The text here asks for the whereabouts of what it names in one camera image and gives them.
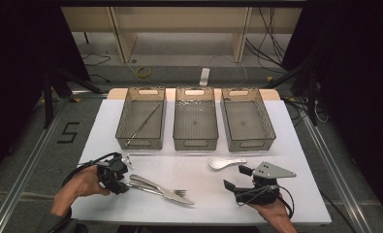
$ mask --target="metal fork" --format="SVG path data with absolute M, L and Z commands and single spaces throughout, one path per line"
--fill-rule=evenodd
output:
M 142 182 L 138 182 L 138 181 L 130 181 L 130 183 L 128 183 L 127 186 L 134 187 L 134 188 L 137 188 L 137 189 L 140 189 L 143 191 L 147 191 L 150 193 L 154 193 L 157 195 L 161 195 L 161 196 L 163 195 L 160 190 L 158 190 L 155 187 L 150 186 L 146 183 L 142 183 Z M 184 197 L 185 193 L 186 193 L 186 190 L 182 190 L 182 189 L 173 189 L 171 191 L 180 197 Z
M 131 181 L 138 181 L 138 182 L 146 183 L 150 186 L 157 188 L 158 190 L 160 190 L 160 192 L 163 194 L 163 196 L 167 199 L 177 201 L 177 202 L 185 204 L 185 205 L 194 205 L 193 202 L 190 202 L 190 201 L 184 199 L 183 197 L 180 197 L 180 196 L 176 195 L 175 193 L 169 191 L 167 188 L 162 187 L 159 184 L 154 183 L 152 181 L 149 181 L 146 178 L 143 178 L 139 175 L 131 174 L 130 179 L 131 179 Z

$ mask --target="white table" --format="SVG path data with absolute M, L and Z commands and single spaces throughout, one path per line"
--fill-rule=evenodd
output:
M 265 221 L 247 206 L 238 206 L 234 194 L 224 188 L 223 180 L 240 187 L 252 187 L 252 178 L 239 173 L 238 166 L 214 171 L 208 165 L 212 156 L 242 156 L 247 167 L 256 168 L 268 161 L 297 174 L 295 178 L 278 179 L 294 197 L 295 224 L 321 225 L 331 223 L 327 208 L 319 194 L 315 180 L 303 154 L 297 134 L 283 101 L 265 101 L 276 139 L 268 151 L 228 152 L 227 140 L 216 95 L 219 138 L 215 151 L 176 151 L 173 128 L 174 89 L 167 89 L 167 112 L 162 150 L 123 151 L 115 139 L 115 131 L 124 100 L 104 100 L 85 145 L 80 162 L 96 159 L 109 152 L 130 155 L 135 166 L 125 174 L 143 176 L 167 188 L 186 189 L 186 198 L 195 203 L 182 205 L 162 196 L 131 188 L 128 192 L 110 196 L 93 195 L 77 199 L 73 217 L 81 221 L 101 221 L 114 224 L 164 225 L 258 225 Z M 281 189 L 290 204 L 289 195 Z

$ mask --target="gray floor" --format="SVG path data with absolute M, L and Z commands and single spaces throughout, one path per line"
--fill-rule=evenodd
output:
M 167 86 L 172 83 L 196 85 L 203 67 L 211 69 L 209 81 L 216 87 L 235 86 L 242 82 L 241 86 L 260 87 L 267 83 L 267 77 L 277 79 L 281 76 L 281 74 L 261 68 L 256 56 L 248 50 L 245 50 L 241 64 L 228 60 L 223 55 L 231 58 L 232 49 L 228 35 L 224 34 L 141 34 L 128 64 L 134 69 L 142 66 L 150 67 L 152 72 L 151 76 L 146 79 L 147 82 L 136 79 L 130 67 L 119 61 L 112 35 L 90 33 L 88 34 L 89 45 L 85 43 L 82 33 L 75 33 L 75 38 L 82 55 L 96 53 L 111 57 L 101 65 L 87 66 L 89 74 L 101 75 L 111 81 L 106 83 L 98 76 L 92 77 L 92 83 L 104 90 L 131 85 L 155 85 L 153 82 Z M 250 35 L 249 38 L 259 45 L 261 35 Z M 288 44 L 289 39 L 289 35 L 278 36 L 278 42 L 283 47 Z M 265 44 L 264 50 L 268 54 L 273 54 L 270 42 Z M 87 64 L 95 64 L 103 59 L 104 57 L 90 56 L 84 61 Z M 269 62 L 263 61 L 262 65 L 276 69 Z M 277 90 L 281 97 L 291 95 L 291 84 L 292 81 L 278 87 Z M 75 91 L 86 92 L 85 89 L 74 83 L 70 83 L 70 86 Z M 52 197 L 60 188 L 61 182 L 76 167 L 104 96 L 79 92 L 75 97 L 78 98 L 78 101 L 63 104 L 64 100 L 60 100 L 55 104 L 56 109 L 62 109 L 62 112 L 55 127 L 52 128 L 47 145 L 18 203 L 13 212 L 9 213 L 10 217 L 4 232 L 33 232 L 41 215 L 49 210 Z M 294 118 L 297 111 L 288 105 L 287 109 Z M 78 135 L 72 144 L 58 144 L 58 141 L 70 139 L 70 136 L 62 135 L 67 122 L 80 123 L 69 127 L 70 130 L 78 132 Z M 0 165 L 0 205 L 5 200 L 7 193 L 12 190 L 16 178 L 27 163 L 30 154 L 35 152 L 34 148 L 38 144 L 40 136 L 45 133 L 44 123 L 44 104 L 39 102 L 36 104 L 27 126 L 18 137 L 16 144 L 13 145 L 12 155 L 7 156 Z M 352 221 L 344 201 L 338 194 L 337 186 L 328 172 L 323 156 L 306 127 L 304 118 L 293 119 L 293 124 L 317 185 Z M 349 184 L 351 193 L 364 211 L 371 232 L 383 232 L 383 208 L 358 166 L 351 162 L 347 148 L 336 131 L 335 123 L 319 121 L 317 128 L 323 135 L 340 173 Z M 297 225 L 296 228 L 300 232 L 352 232 L 333 206 L 328 201 L 326 204 L 333 218 L 332 224 L 327 226 Z M 115 232 L 117 228 L 115 225 L 107 224 L 89 224 L 88 226 L 90 232 Z M 261 232 L 273 232 L 267 225 L 261 225 L 260 229 Z

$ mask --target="gray plastic container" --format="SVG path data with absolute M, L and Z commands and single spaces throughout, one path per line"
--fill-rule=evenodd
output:
M 177 88 L 175 111 L 176 150 L 216 150 L 218 126 L 212 88 Z
M 275 132 L 258 88 L 222 89 L 221 111 L 228 150 L 269 150 Z
M 166 112 L 165 88 L 131 87 L 115 133 L 123 150 L 160 150 Z

